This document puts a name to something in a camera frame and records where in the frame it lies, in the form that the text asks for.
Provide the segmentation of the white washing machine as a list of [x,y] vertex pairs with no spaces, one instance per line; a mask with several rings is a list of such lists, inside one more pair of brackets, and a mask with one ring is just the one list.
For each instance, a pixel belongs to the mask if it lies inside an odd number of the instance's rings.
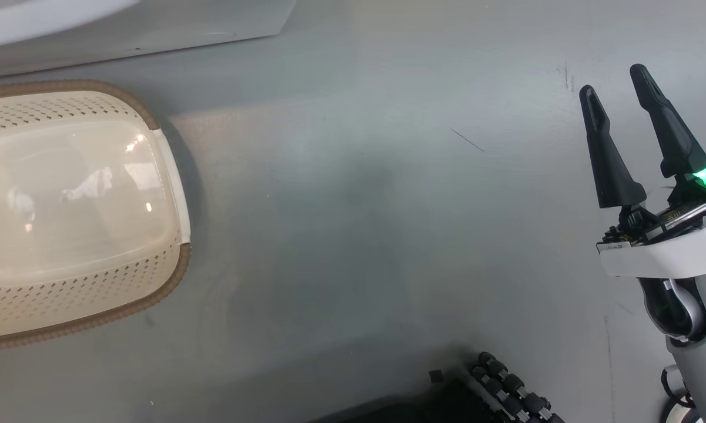
[[277,35],[297,0],[0,0],[0,77]]

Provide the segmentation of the cream perforated laundry basket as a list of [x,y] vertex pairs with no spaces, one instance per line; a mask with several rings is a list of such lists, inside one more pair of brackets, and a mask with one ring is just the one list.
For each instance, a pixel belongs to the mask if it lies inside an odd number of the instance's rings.
[[97,80],[0,86],[0,350],[156,305],[190,236],[172,148],[138,98]]

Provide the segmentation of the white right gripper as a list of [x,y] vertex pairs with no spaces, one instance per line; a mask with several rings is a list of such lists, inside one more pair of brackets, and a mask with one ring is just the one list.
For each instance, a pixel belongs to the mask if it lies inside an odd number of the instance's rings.
[[666,179],[689,174],[674,187],[682,201],[648,212],[643,185],[633,180],[610,135],[611,121],[590,85],[579,91],[595,194],[601,209],[629,207],[624,224],[611,227],[597,251],[616,277],[691,278],[706,275],[706,153],[642,64],[630,67],[641,107],[649,114]]

